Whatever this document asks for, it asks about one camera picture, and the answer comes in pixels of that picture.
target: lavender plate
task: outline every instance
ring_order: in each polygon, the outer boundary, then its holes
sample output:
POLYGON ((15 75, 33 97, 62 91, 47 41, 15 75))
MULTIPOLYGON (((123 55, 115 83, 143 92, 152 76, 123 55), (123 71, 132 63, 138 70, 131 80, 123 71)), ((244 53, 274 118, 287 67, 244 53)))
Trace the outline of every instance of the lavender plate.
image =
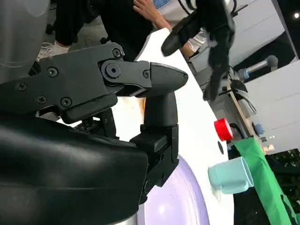
POLYGON ((179 156, 179 165, 163 187, 154 187, 138 212, 139 225, 209 225, 200 186, 179 156))

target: white sleeve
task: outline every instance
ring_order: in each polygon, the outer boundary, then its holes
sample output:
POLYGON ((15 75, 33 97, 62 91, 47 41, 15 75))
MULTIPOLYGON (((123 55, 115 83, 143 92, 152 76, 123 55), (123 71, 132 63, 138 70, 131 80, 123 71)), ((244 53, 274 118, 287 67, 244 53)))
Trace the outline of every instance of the white sleeve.
POLYGON ((206 37, 207 37, 206 32, 201 30, 194 38, 190 38, 187 41, 187 44, 192 49, 193 52, 196 52, 201 45, 207 42, 206 37))

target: green cloth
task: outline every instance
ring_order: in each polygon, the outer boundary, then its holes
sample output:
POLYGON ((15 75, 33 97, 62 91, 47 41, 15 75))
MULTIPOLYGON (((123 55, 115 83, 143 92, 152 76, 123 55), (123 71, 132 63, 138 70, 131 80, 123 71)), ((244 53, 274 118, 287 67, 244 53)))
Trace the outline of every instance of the green cloth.
MULTIPOLYGON (((235 143, 235 147, 248 164, 254 181, 254 187, 270 223, 272 225, 290 225, 290 218, 280 196, 284 196, 284 194, 260 145, 254 138, 248 138, 235 143)), ((292 217, 294 217, 297 222, 297 217, 292 209, 291 203, 286 196, 284 199, 292 211, 292 217)))

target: red cap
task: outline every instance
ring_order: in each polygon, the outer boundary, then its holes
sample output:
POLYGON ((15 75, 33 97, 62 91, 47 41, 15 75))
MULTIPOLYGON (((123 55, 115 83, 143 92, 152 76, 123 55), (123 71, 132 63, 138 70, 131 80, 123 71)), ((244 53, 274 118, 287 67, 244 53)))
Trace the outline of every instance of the red cap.
POLYGON ((215 121, 214 124, 217 135, 221 141, 229 141, 233 139, 233 132, 225 118, 215 121))

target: white tabletop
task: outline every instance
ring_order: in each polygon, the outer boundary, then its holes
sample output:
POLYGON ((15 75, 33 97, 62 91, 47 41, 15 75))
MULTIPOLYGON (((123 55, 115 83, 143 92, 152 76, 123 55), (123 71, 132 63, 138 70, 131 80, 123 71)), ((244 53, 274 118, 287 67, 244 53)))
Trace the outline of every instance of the white tabletop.
MULTIPOLYGON (((210 224, 233 225, 233 195, 215 191, 207 174, 209 166, 228 160, 226 143, 220 141, 214 128, 214 121, 217 119, 209 104, 203 101, 203 93, 180 51, 169 57, 162 55, 160 47, 168 34, 168 29, 152 33, 138 60, 170 65, 188 73, 187 84, 175 92, 179 120, 179 154, 187 161, 199 182, 210 224), (218 141, 225 150, 223 155, 218 141)), ((117 136, 121 140, 129 141, 140 133, 139 126, 143 119, 134 97, 119 98, 113 114, 117 136)))

